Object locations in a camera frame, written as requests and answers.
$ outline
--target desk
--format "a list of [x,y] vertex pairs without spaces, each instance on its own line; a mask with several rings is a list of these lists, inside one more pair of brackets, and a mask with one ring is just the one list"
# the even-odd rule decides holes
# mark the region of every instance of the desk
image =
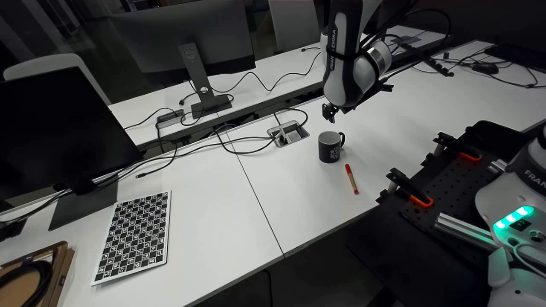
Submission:
[[[215,138],[197,142],[180,153],[215,142]],[[152,162],[140,171],[162,163]],[[111,207],[48,232],[55,205],[31,217],[20,235],[0,243],[0,263],[66,240],[76,254],[59,306],[154,306],[159,302],[161,306],[181,307],[197,303],[282,258],[237,157],[223,148],[210,147],[176,159],[161,172],[142,179],[127,176],[119,183],[118,200],[164,190],[173,192],[165,265],[91,287]]]
[[[474,42],[451,51],[460,58],[485,47]],[[503,84],[483,75],[453,69],[454,77],[407,70],[389,80],[392,93],[380,92],[357,110],[339,112],[336,123],[322,118],[325,98],[298,107],[309,114],[305,129],[310,137],[288,147],[269,147],[256,155],[240,156],[241,164],[285,255],[350,223],[375,207],[379,192],[387,188],[385,175],[397,167],[408,176],[421,169],[425,155],[434,150],[432,139],[443,131],[459,136],[466,126],[489,120],[524,129],[546,118],[544,89]],[[540,84],[546,75],[535,73]],[[528,80],[529,73],[513,65],[499,78]],[[303,114],[286,111],[281,122],[304,120]],[[228,132],[230,138],[265,135],[276,126],[272,116]],[[347,140],[341,160],[318,160],[320,132],[344,132]],[[237,143],[236,150],[255,148]],[[354,195],[343,167],[349,163],[360,195]]]
[[[412,44],[415,47],[430,44],[443,38],[443,34],[435,32],[422,33],[419,29],[402,26],[393,27],[388,30],[388,33],[400,36],[415,36],[421,33],[418,36],[421,40]],[[312,44],[307,47],[319,47],[319,44]],[[262,82],[270,88],[283,74],[289,72],[307,72],[317,53],[318,50],[314,49],[305,52],[301,52],[300,49],[295,49],[256,61],[255,69],[236,74],[211,76],[209,77],[209,81],[212,87],[223,91],[233,87],[247,72],[254,72],[260,77]],[[236,88],[229,92],[234,96],[232,108],[220,111],[216,114],[204,116],[197,124],[190,127],[176,124],[161,129],[161,136],[167,139],[182,138],[208,127],[219,125],[245,114],[251,114],[301,94],[317,90],[322,87],[323,75],[324,64],[322,60],[318,58],[307,76],[287,76],[269,93],[263,89],[254,76],[249,75]],[[186,105],[183,107],[179,105],[179,101],[190,93],[193,93],[193,89],[188,82],[184,82],[110,105],[109,108],[121,125],[127,127],[142,121],[155,110],[162,107],[168,107],[174,110],[183,108],[186,112],[191,111],[191,105],[199,102],[199,97],[197,95],[189,97],[186,101]],[[158,115],[166,114],[168,112],[168,110],[163,110],[160,111]],[[191,115],[189,117],[190,118],[187,119],[185,123],[193,122]],[[127,133],[136,145],[148,144],[157,139],[155,123],[156,116],[153,116],[142,125],[128,129]]]

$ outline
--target coffee mug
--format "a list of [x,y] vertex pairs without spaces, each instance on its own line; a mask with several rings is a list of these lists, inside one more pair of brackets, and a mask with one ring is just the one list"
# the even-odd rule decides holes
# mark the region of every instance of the coffee mug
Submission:
[[318,158],[324,163],[337,162],[344,143],[343,132],[324,131],[318,136]]

